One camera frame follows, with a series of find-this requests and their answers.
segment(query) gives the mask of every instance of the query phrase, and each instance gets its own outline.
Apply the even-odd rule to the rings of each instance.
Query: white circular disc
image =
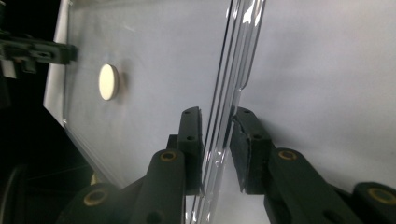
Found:
[[[104,100],[111,100],[117,93],[119,73],[116,67],[110,64],[102,66],[99,74],[99,92]]]

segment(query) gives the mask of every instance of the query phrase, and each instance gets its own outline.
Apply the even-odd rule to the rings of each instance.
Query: black mechanical part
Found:
[[[256,133],[265,141],[255,139]],[[272,223],[362,223],[350,194],[326,183],[301,153],[275,148],[250,110],[238,108],[230,148],[241,189],[254,183],[245,192],[265,194]]]
[[[165,149],[154,154],[129,223],[184,223],[184,163],[179,150]]]
[[[241,191],[245,189],[246,194],[264,194],[264,178],[268,175],[266,167],[273,147],[270,135],[254,113],[238,107],[233,118],[230,150]]]
[[[268,168],[292,223],[362,223],[301,153],[272,149]]]
[[[0,1],[0,27],[4,20],[5,6]],[[0,30],[0,60],[21,63],[22,71],[35,73],[35,63],[70,64],[77,59],[77,48],[33,38],[18,38]]]
[[[352,193],[355,211],[366,223],[396,223],[396,190],[368,182],[359,183]]]
[[[177,149],[186,157],[187,195],[200,194],[204,159],[201,126],[201,111],[198,106],[183,111],[178,129]]]
[[[96,224],[96,216],[101,218],[97,223],[104,224],[184,223],[185,196],[200,193],[201,138],[199,107],[183,111],[178,134],[169,135],[166,149],[154,154],[146,176],[120,191],[105,185],[111,188],[111,194],[97,205],[89,206],[92,203],[84,203],[84,200],[100,187],[95,185],[85,189],[64,210],[57,224],[71,224],[71,220],[77,224]]]
[[[60,214],[57,224],[109,224],[119,191],[110,184],[96,184],[80,191]]]

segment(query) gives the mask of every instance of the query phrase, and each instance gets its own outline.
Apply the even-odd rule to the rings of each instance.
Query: transparent acrylic panel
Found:
[[[125,187],[143,176],[189,107],[201,108],[205,136],[228,6],[225,0],[70,2],[68,43],[78,48],[78,61],[66,71],[65,128],[107,181]],[[98,89],[105,63],[120,74],[110,101]]]
[[[213,111],[211,116],[213,121],[210,122],[210,132],[213,137],[207,138],[212,141],[205,143],[207,148],[207,163],[204,167],[205,197],[195,204],[198,207],[196,212],[199,214],[199,223],[241,223],[242,220],[250,222],[257,218],[252,219],[240,213],[251,214],[252,210],[263,209],[263,206],[244,207],[247,204],[257,205],[256,202],[262,200],[262,196],[255,203],[245,203],[245,201],[228,203],[232,202],[226,200],[228,197],[241,199],[243,197],[239,196],[243,194],[238,189],[230,191],[231,194],[224,197],[222,192],[238,183],[235,169],[231,171],[235,174],[234,176],[229,173],[223,175],[225,162],[231,157],[228,152],[230,130],[233,129],[230,118],[236,112],[241,92],[248,84],[264,6],[264,0],[236,0],[230,5],[228,29],[219,68],[219,75],[223,81],[219,83],[219,94],[215,97],[215,103],[218,106],[216,111]]]

